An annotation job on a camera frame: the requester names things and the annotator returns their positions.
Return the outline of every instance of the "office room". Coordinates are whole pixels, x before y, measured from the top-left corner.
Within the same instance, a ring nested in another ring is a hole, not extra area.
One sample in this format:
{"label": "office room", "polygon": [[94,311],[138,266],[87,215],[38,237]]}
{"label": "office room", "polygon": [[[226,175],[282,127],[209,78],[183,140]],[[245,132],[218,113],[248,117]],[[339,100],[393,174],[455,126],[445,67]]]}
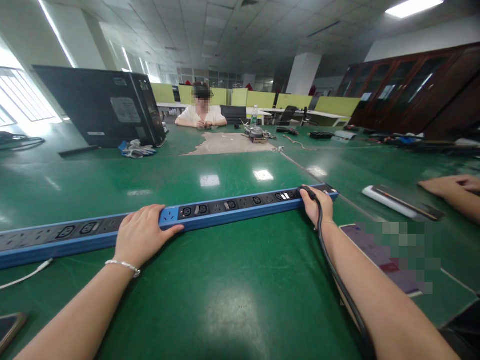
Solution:
{"label": "office room", "polygon": [[480,358],[477,0],[0,2],[0,359]]}

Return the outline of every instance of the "power strip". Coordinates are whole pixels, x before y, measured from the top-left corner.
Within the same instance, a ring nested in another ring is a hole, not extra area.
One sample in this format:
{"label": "power strip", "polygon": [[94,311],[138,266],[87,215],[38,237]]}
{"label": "power strip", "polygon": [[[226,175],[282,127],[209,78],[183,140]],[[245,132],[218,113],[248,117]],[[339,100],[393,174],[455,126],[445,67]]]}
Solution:
{"label": "power strip", "polygon": [[[312,186],[335,200],[339,193],[325,183]],[[302,208],[297,188],[195,202],[165,208],[159,226],[167,230],[182,224],[184,231],[258,218]],[[95,217],[78,221],[0,232],[0,269],[114,247],[122,220],[128,215]]]}

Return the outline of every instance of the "green partition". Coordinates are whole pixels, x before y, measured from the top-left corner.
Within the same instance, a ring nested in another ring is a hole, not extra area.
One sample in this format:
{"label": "green partition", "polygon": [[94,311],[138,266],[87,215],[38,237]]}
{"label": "green partition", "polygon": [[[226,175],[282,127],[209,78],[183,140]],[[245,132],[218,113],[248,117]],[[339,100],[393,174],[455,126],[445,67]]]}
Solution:
{"label": "green partition", "polygon": [[227,89],[211,87],[213,93],[210,105],[227,105]]}
{"label": "green partition", "polygon": [[157,103],[175,104],[174,90],[170,84],[151,84],[153,95]]}
{"label": "green partition", "polygon": [[249,90],[247,88],[242,89],[233,89],[231,95],[231,105],[232,106],[247,106],[247,96]]}
{"label": "green partition", "polygon": [[286,109],[288,106],[294,106],[299,109],[308,108],[312,102],[313,96],[279,94],[276,102],[277,109]]}
{"label": "green partition", "polygon": [[273,92],[249,91],[246,99],[247,108],[258,105],[259,108],[271,109],[274,107],[275,94]]}
{"label": "green partition", "polygon": [[320,96],[315,111],[351,117],[360,102],[357,97]]}
{"label": "green partition", "polygon": [[178,92],[180,93],[180,102],[182,104],[191,104],[193,97],[193,87],[189,85],[179,85]]}

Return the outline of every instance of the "hand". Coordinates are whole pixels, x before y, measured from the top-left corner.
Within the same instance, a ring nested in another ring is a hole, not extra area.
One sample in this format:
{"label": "hand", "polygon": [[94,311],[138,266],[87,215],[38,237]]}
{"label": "hand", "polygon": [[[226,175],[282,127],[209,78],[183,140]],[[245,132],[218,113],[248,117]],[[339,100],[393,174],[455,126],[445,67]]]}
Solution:
{"label": "hand", "polygon": [[473,175],[446,176],[446,179],[455,181],[458,185],[469,192],[480,192],[480,178]]}
{"label": "hand", "polygon": [[457,191],[463,191],[464,188],[455,180],[456,176],[446,176],[420,181],[418,185],[427,190],[429,193],[439,197],[446,197]]}
{"label": "hand", "polygon": [[145,206],[123,219],[116,238],[114,260],[139,269],[171,237],[184,229],[183,225],[175,225],[166,231],[160,230],[159,217],[163,209],[165,205]]}
{"label": "hand", "polygon": [[[317,190],[313,187],[308,186],[316,195],[318,201],[320,202],[321,209],[323,211],[323,222],[332,222],[334,219],[334,202],[329,195]],[[309,196],[309,193],[302,189],[300,190],[301,198],[305,204],[305,211],[308,217],[310,218],[313,225],[317,226],[319,223],[319,206],[317,203],[312,200]]]}

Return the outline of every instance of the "plastic bottle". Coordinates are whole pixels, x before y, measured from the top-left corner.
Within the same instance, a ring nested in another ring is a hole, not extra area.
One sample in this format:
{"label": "plastic bottle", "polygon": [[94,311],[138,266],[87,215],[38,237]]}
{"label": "plastic bottle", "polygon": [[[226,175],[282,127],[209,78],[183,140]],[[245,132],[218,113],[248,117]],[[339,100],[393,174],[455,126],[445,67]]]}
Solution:
{"label": "plastic bottle", "polygon": [[259,117],[259,106],[255,105],[253,107],[253,111],[251,112],[251,120],[250,120],[250,126],[251,127],[256,127],[257,126],[257,118]]}

